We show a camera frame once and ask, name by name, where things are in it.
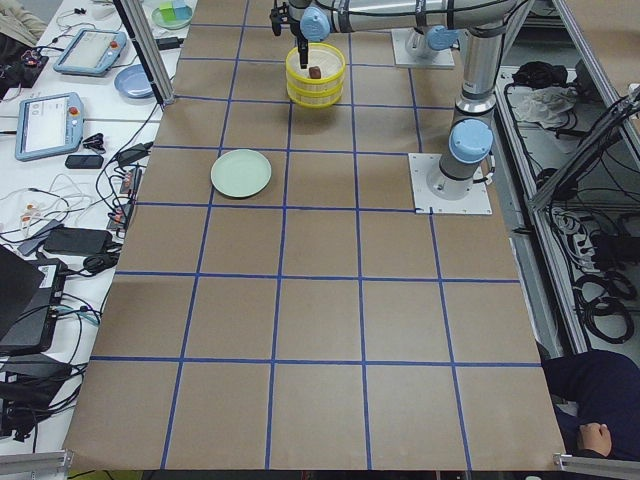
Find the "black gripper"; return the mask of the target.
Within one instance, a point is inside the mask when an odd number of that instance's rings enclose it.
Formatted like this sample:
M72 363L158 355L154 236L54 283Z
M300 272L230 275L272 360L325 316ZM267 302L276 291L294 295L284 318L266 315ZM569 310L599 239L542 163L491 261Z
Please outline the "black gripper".
M297 36L300 69L308 68L308 40L302 35Z

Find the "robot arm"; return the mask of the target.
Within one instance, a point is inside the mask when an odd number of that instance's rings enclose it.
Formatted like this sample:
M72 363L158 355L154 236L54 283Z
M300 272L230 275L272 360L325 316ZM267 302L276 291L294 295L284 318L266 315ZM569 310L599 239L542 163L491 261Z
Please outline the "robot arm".
M458 30L450 30L443 25L432 26L428 29L413 28L409 31L405 47L414 56L428 56L433 52L450 49L458 37Z
M514 1L283 1L269 14L272 31L288 26L299 64L307 67L311 44L332 33L388 30L397 65L453 67L452 46L466 34L460 94L448 147L428 174L432 190L445 196L467 191L494 141L490 116L494 87Z

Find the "person's hand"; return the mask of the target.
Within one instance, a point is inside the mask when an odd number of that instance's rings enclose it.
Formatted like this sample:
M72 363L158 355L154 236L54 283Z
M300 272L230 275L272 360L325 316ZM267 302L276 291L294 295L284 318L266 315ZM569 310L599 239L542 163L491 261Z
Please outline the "person's hand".
M578 446L600 456L608 457L612 450L612 438L606 424L588 423L579 427Z

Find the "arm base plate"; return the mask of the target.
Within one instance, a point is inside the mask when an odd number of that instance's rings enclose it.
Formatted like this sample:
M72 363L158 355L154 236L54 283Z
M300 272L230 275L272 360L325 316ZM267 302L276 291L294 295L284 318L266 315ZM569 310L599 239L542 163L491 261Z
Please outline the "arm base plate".
M452 180L440 171L440 154L409 153L409 173L416 214L491 215L482 168L471 179Z
M421 31L416 28L393 29L392 46L395 65L404 68L453 69L452 47L458 31L434 26Z

